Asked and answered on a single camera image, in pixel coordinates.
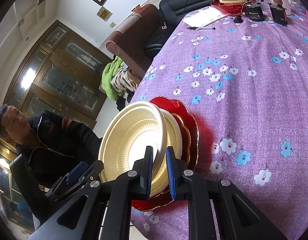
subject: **red plate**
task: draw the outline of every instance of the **red plate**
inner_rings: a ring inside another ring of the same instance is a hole
[[[189,169],[193,170],[198,159],[198,127],[194,117],[188,112],[187,108],[181,101],[175,99],[170,100],[165,97],[156,97],[150,102],[159,108],[170,112],[176,119],[181,130],[183,141],[183,152],[181,159],[187,162]],[[190,143],[190,157],[188,155],[188,143],[185,143],[186,138]],[[169,187],[167,187],[161,194],[147,201],[133,200],[132,206],[140,211],[150,211],[157,207],[166,206],[171,202],[173,202],[173,200],[169,193]]]
[[[211,2],[211,5],[223,13],[230,13],[231,16],[241,14],[241,10],[242,12],[246,12],[246,7],[243,7],[243,4],[227,5],[225,3],[221,3],[220,0],[215,0]]]

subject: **black jacket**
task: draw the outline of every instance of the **black jacket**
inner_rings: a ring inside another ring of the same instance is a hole
[[[29,173],[38,184],[50,188],[79,162],[91,165],[98,159],[101,139],[83,123],[49,111],[28,121],[42,147],[33,150],[18,144],[16,150],[28,162]]]

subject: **black leather sofa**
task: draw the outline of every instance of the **black leather sofa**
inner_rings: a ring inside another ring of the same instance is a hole
[[[158,13],[167,28],[159,27],[152,34],[145,45],[145,54],[154,58],[187,13],[209,6],[212,1],[214,0],[161,0]]]

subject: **man's ear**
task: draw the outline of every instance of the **man's ear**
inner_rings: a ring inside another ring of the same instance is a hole
[[[10,135],[7,135],[6,137],[5,137],[5,141],[7,142],[7,143],[10,143],[10,144],[13,144],[15,141],[10,137]]]

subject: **man's hair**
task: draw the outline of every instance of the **man's hair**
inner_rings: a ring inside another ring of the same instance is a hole
[[[0,107],[0,135],[2,137],[6,137],[8,135],[8,132],[6,131],[6,129],[1,125],[1,118],[3,117],[3,114],[6,112],[7,107],[10,106],[9,104],[3,104]]]

